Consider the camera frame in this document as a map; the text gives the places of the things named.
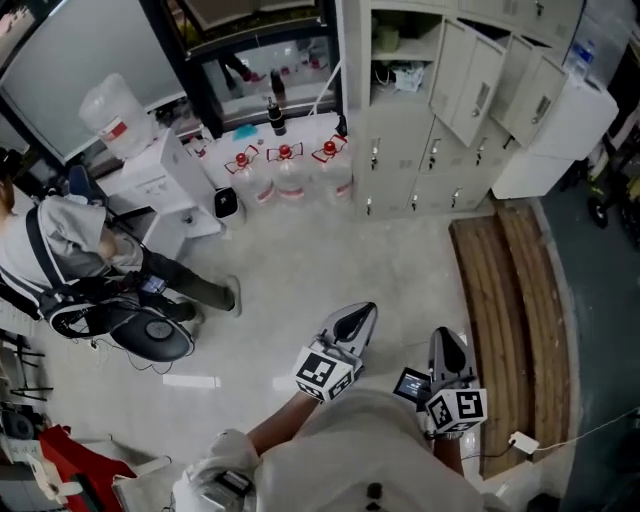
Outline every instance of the concrete floor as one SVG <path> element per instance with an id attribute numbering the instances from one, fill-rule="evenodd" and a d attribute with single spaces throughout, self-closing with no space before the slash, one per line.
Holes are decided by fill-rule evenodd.
<path id="1" fill-rule="evenodd" d="M 225 428 L 251 429 L 292 395 L 288 378 L 300 347 L 322 320 L 354 302 L 374 301 L 379 320 L 358 386 L 392 391 L 405 366 L 425 369 L 428 340 L 440 325 L 467 334 L 470 326 L 448 217 L 357 223 L 319 206 L 278 208 L 230 239 L 190 243 L 183 261 L 203 277 L 235 274 L 243 314 L 207 311 L 195 353 L 172 374 L 215 376 L 216 389 L 163 385 L 152 370 L 138 372 L 106 341 L 99 350 L 74 344 L 39 325 L 33 344 L 46 352 L 46 378 L 55 387 L 46 404 L 55 422 L 76 437 L 113 435 L 120 444 L 177 464 L 194 461 Z M 142 360 L 133 362 L 144 366 Z M 164 371 L 166 365 L 158 365 Z M 479 451 L 469 438 L 463 456 Z M 572 453 L 524 464 L 490 482 L 465 461 L 469 479 L 522 510 L 539 489 L 568 477 Z"/>

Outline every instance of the small screen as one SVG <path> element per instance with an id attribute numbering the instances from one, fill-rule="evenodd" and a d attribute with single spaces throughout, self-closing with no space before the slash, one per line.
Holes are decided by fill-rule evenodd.
<path id="1" fill-rule="evenodd" d="M 428 375 L 412 370 L 411 368 L 405 368 L 393 392 L 415 403 L 418 401 L 418 390 L 420 386 L 428 382 Z"/>

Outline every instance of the power adapter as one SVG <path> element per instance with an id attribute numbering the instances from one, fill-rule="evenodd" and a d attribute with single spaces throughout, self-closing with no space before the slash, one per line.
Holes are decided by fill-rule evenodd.
<path id="1" fill-rule="evenodd" d="M 509 444 L 528 455 L 533 455 L 533 452 L 535 452 L 540 446 L 538 441 L 520 431 L 511 434 Z"/>

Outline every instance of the white sneaker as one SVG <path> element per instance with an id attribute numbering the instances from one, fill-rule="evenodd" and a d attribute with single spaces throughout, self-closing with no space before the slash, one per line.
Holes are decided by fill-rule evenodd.
<path id="1" fill-rule="evenodd" d="M 242 300 L 240 298 L 240 281 L 236 276 L 226 276 L 224 278 L 225 286 L 231 289 L 236 303 L 233 309 L 229 310 L 229 314 L 233 317 L 239 317 L 242 314 Z"/>

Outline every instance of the white box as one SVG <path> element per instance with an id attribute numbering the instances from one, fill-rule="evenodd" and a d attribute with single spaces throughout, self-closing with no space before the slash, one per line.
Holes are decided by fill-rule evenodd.
<path id="1" fill-rule="evenodd" d="M 309 347 L 300 350 L 292 373 L 300 391 L 323 402 L 334 400 L 355 380 L 353 366 Z"/>
<path id="2" fill-rule="evenodd" d="M 487 420 L 486 389 L 443 389 L 427 410 L 438 434 L 464 432 Z"/>

